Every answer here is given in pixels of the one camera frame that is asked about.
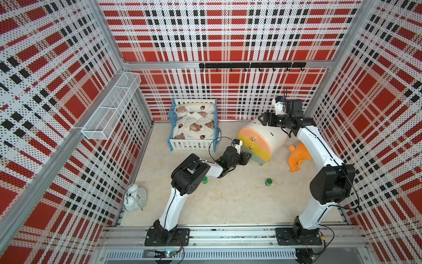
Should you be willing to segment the round cabinet with coloured drawers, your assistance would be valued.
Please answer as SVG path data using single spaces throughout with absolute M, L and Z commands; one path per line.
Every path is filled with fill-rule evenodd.
M 238 133 L 241 150 L 252 155 L 251 160 L 263 165 L 287 141 L 287 134 L 278 127 L 264 126 L 258 118 L 244 126 Z

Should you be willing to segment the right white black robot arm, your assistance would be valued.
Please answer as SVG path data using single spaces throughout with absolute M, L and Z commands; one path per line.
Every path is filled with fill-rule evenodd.
M 283 96 L 273 99 L 275 111 L 261 114 L 264 126 L 280 127 L 296 136 L 313 159 L 318 174 L 309 187 L 312 198 L 306 209 L 295 218 L 292 228 L 276 229 L 279 245 L 321 245 L 320 222 L 325 213 L 349 197 L 356 170 L 345 164 L 323 139 L 315 121 L 305 117 L 300 99 Z

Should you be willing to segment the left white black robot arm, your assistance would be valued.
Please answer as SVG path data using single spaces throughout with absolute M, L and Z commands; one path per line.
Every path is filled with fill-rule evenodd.
M 145 246 L 187 246 L 190 229 L 178 228 L 178 221 L 187 198 L 207 177 L 223 178 L 237 166 L 245 166 L 252 154 L 241 151 L 239 144 L 229 146 L 215 161 L 188 156 L 171 174 L 171 193 L 162 216 L 147 231 Z

